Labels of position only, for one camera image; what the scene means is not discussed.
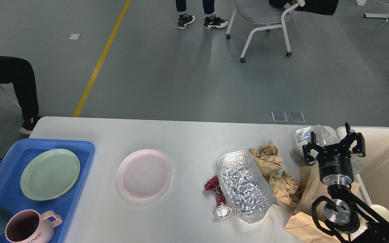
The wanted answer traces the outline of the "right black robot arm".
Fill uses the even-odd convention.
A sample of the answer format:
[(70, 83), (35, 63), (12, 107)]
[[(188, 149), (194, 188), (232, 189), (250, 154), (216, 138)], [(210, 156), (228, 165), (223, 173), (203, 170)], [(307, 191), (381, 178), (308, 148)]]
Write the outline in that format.
[(311, 206), (315, 226), (341, 243), (389, 243), (389, 222), (351, 191), (355, 177), (351, 156), (365, 157), (361, 133), (345, 123), (346, 136), (338, 143), (319, 146), (316, 135), (302, 147), (305, 162), (318, 164), (320, 182), (329, 196), (318, 197)]

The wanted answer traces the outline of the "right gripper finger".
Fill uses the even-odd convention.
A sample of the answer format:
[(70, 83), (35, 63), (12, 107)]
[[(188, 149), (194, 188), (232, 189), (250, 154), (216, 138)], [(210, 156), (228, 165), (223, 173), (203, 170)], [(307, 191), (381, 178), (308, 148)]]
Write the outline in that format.
[(314, 165), (315, 164), (315, 157), (311, 155), (311, 151), (315, 150), (316, 152), (322, 152), (322, 146), (318, 145), (316, 143), (316, 135), (314, 131), (310, 132), (310, 141), (307, 143), (307, 145), (303, 145), (303, 154), (304, 154), (304, 160), (307, 163), (307, 165)]
[(340, 140), (339, 148), (342, 149), (347, 156), (355, 155), (358, 157), (366, 157), (365, 139), (363, 134), (352, 130), (349, 123), (345, 123), (344, 126), (346, 136)]

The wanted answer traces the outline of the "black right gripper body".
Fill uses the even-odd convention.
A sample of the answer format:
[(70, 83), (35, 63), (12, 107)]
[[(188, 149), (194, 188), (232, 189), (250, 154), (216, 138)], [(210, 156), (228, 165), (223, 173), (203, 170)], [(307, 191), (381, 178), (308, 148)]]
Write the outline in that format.
[(323, 184), (351, 184), (355, 181), (349, 148), (343, 145), (321, 147), (316, 159)]

